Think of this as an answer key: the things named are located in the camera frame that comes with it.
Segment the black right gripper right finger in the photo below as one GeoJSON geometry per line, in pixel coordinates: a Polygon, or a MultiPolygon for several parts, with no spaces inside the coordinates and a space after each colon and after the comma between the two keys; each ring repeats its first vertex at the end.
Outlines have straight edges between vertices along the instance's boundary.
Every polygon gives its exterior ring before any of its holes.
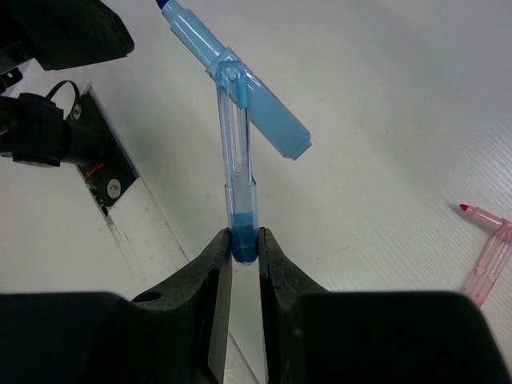
{"type": "Polygon", "coordinates": [[[331,292],[258,239],[270,383],[508,383],[481,311],[447,291],[331,292]]]}

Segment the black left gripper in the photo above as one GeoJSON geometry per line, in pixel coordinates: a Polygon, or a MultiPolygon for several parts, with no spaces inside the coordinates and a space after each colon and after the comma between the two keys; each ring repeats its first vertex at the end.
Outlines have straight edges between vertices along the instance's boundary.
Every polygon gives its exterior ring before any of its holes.
{"type": "Polygon", "coordinates": [[[134,41],[121,18],[101,1],[2,1],[1,70],[35,59],[64,70],[124,58],[134,41]]]}

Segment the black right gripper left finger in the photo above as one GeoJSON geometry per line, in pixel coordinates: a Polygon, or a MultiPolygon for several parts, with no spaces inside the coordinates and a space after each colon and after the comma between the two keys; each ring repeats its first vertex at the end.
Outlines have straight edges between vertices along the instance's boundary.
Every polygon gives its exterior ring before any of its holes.
{"type": "Polygon", "coordinates": [[[128,300],[111,292],[3,294],[4,383],[220,383],[231,239],[128,300]]]}

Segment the pink translucent pen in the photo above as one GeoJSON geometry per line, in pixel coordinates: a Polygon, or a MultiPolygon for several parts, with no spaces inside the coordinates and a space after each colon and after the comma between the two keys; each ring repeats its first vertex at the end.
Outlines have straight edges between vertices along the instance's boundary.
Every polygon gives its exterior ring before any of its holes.
{"type": "Polygon", "coordinates": [[[490,236],[463,290],[464,294],[480,308],[511,257],[511,221],[476,206],[460,204],[459,208],[472,222],[490,231],[490,236]]]}

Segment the blue translucent pen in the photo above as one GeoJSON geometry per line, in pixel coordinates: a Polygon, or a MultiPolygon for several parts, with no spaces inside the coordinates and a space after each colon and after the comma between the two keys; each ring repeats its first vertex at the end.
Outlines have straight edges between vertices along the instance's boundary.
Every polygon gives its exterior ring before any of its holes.
{"type": "Polygon", "coordinates": [[[312,145],[308,129],[239,56],[176,1],[158,7],[170,30],[205,67],[217,92],[231,254],[249,265],[258,256],[258,200],[250,150],[255,127],[284,158],[298,159],[312,145]]]}

